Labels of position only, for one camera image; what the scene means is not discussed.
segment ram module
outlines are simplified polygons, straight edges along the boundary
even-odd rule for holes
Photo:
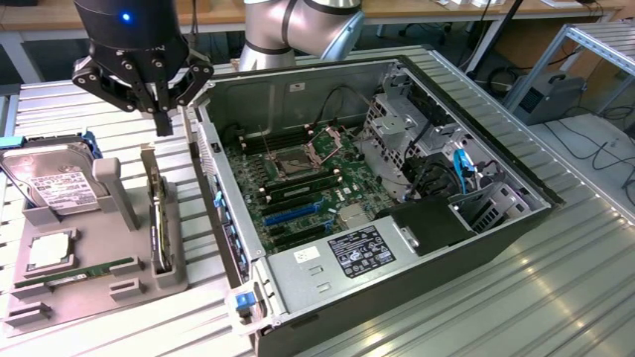
[[[298,197],[311,195],[316,192],[328,190],[340,185],[343,178],[339,174],[331,174],[327,177],[316,178],[302,184],[283,187],[279,190],[272,190],[267,194],[267,203],[278,203],[295,199]]]
[[[115,260],[104,264],[99,264],[96,266],[88,266],[87,268],[72,269],[70,271],[63,271],[56,274],[51,274],[43,277],[36,277],[34,279],[19,281],[18,283],[14,284],[14,286],[16,289],[20,289],[20,288],[24,288],[26,286],[32,286],[40,283],[56,282],[63,279],[78,277],[78,276],[82,276],[83,279],[87,279],[90,277],[102,277],[103,275],[111,274],[112,267],[120,266],[122,264],[127,264],[131,262],[134,262],[134,258],[128,257],[128,258]]]

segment component holder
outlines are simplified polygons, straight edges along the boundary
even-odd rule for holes
[[[3,320],[5,336],[187,289],[176,185],[164,185],[172,270],[162,273],[151,260],[148,190],[147,187],[124,190],[120,169],[116,158],[94,162],[94,177],[111,194],[98,198],[99,210],[59,216],[50,207],[23,207],[26,225]],[[51,234],[68,235],[66,263],[34,270],[34,265],[30,266],[34,238]]]

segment hard disk drive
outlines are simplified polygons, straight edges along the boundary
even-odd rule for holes
[[[4,139],[0,168],[34,207],[50,206],[60,215],[99,208],[98,198],[108,191],[92,177],[92,162],[102,154],[91,139]]]

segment blue pcie slot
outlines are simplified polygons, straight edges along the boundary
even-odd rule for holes
[[[271,216],[270,218],[266,218],[266,227],[270,227],[271,225],[276,225],[278,223],[291,221],[292,219],[300,218],[310,214],[318,213],[319,209],[322,208],[323,202],[324,202],[324,199],[322,199],[322,201],[314,203],[310,206],[298,208],[296,210],[291,210],[290,212],[279,213],[278,215]]]

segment motherboard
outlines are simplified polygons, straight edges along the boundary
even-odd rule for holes
[[[395,205],[342,126],[307,127],[227,147],[251,219],[270,254],[374,220]]]

